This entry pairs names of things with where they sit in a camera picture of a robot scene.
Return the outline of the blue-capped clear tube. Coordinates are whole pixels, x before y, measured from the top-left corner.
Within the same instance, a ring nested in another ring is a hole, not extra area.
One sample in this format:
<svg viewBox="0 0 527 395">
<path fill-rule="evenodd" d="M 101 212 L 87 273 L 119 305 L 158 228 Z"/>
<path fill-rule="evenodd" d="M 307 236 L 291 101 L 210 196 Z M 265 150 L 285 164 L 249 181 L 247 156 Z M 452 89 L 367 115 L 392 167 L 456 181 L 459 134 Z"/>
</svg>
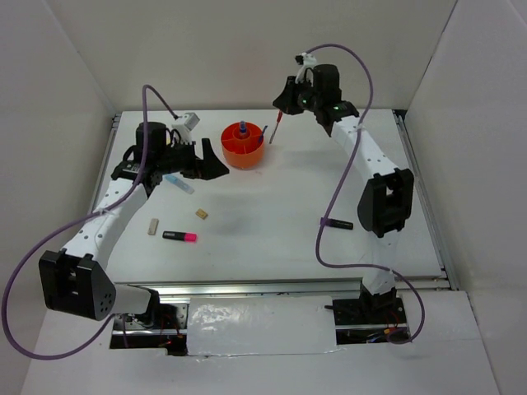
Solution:
<svg viewBox="0 0 527 395">
<path fill-rule="evenodd" d="M 181 189 L 187 194 L 193 194 L 194 188 L 187 184 L 185 181 L 183 181 L 181 178 L 173 175 L 173 174 L 167 174 L 164 176 L 164 179 L 168 181 L 169 183 L 173 184 L 177 188 Z"/>
</svg>

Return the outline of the red pen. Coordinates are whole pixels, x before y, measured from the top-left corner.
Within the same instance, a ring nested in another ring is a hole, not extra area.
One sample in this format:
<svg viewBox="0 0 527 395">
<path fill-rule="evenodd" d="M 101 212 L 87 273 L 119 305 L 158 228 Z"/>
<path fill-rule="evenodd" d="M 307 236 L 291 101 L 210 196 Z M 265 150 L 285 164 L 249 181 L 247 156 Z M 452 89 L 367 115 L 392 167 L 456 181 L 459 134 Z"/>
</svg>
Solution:
<svg viewBox="0 0 527 395">
<path fill-rule="evenodd" d="M 277 129 L 278 129 L 278 127 L 280 125 L 280 122 L 282 120 L 282 116 L 283 116 L 283 112 L 281 110 L 279 110 L 278 114 L 277 114 L 277 119 L 276 119 L 275 125 L 274 125 L 272 133 L 271 133 L 271 136 L 270 136 L 270 138 L 268 140 L 269 145 L 273 144 L 273 140 L 274 140 L 274 138 L 276 136 Z"/>
</svg>

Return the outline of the blue gel pen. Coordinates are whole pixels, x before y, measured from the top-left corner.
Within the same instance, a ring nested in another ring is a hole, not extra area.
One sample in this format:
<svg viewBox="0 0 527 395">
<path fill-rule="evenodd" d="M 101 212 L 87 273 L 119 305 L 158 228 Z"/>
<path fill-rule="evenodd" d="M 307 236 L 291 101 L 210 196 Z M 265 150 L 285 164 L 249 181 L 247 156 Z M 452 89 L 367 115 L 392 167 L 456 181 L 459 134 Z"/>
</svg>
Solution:
<svg viewBox="0 0 527 395">
<path fill-rule="evenodd" d="M 268 125 L 265 125 L 261 131 L 261 133 L 259 134 L 259 138 L 258 138 L 258 144 L 262 144 L 263 141 L 264 141 L 264 134 L 265 132 L 267 131 L 268 129 Z"/>
</svg>

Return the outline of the pink highlighter marker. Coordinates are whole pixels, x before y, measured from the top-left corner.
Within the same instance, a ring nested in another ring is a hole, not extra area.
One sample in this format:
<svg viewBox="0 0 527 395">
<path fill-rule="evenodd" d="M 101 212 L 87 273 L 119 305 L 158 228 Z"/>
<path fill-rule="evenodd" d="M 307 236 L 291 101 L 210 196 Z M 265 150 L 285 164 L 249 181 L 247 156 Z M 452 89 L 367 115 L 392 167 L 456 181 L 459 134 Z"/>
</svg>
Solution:
<svg viewBox="0 0 527 395">
<path fill-rule="evenodd" d="M 185 243 L 195 243 L 198 239 L 198 236 L 195 233 L 165 230 L 162 233 L 162 238 L 182 241 Z"/>
</svg>

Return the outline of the purple highlighter marker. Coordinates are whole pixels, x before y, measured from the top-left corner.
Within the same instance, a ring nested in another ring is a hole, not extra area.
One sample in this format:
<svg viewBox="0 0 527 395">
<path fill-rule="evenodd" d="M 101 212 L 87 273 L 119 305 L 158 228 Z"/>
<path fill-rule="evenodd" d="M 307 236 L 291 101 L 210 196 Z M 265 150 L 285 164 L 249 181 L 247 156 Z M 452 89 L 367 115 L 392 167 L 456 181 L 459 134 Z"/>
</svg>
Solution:
<svg viewBox="0 0 527 395">
<path fill-rule="evenodd" d="M 352 222 L 338 220 L 334 218 L 328 218 L 324 220 L 324 218 L 321 217 L 320 224 L 331 227 L 331 228 L 335 228 L 335 229 L 342 229 L 342 230 L 353 230 L 354 229 L 354 224 Z"/>
</svg>

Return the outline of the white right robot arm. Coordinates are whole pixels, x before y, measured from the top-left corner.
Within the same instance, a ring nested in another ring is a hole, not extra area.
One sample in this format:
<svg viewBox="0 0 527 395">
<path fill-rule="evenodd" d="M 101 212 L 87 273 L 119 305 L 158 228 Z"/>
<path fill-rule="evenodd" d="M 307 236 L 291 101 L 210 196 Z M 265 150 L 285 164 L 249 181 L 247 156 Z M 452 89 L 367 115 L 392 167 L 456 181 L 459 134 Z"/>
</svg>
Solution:
<svg viewBox="0 0 527 395">
<path fill-rule="evenodd" d="M 359 121 L 359 112 L 342 98 L 340 76 L 332 64 L 306 63 L 287 78 L 273 106 L 287 115 L 309 111 L 326 133 L 352 159 L 365 183 L 357 218 L 369 236 L 372 258 L 363 264 L 359 312 L 369 323 L 379 322 L 396 304 L 396 250 L 411 215 L 414 176 L 401 170 L 380 149 Z"/>
</svg>

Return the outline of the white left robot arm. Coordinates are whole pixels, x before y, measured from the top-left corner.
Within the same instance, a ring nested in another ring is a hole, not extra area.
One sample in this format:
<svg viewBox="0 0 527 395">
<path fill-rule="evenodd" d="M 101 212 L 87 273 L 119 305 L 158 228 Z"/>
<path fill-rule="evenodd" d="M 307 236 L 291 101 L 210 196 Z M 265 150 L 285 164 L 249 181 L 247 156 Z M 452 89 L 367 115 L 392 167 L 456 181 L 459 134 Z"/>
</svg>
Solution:
<svg viewBox="0 0 527 395">
<path fill-rule="evenodd" d="M 202 155 L 181 132 L 169 132 L 158 122 L 140 123 L 136 142 L 110 176 L 99 206 L 77 234 L 58 252 L 46 251 L 39 260 L 44 302 L 48 309 L 100 321 L 110 314 L 132 314 L 144 328 L 162 319 L 160 297 L 140 286 L 118 286 L 106 273 L 115 245 L 136 212 L 147 202 L 164 175 L 212 180 L 229 169 L 201 141 Z"/>
</svg>

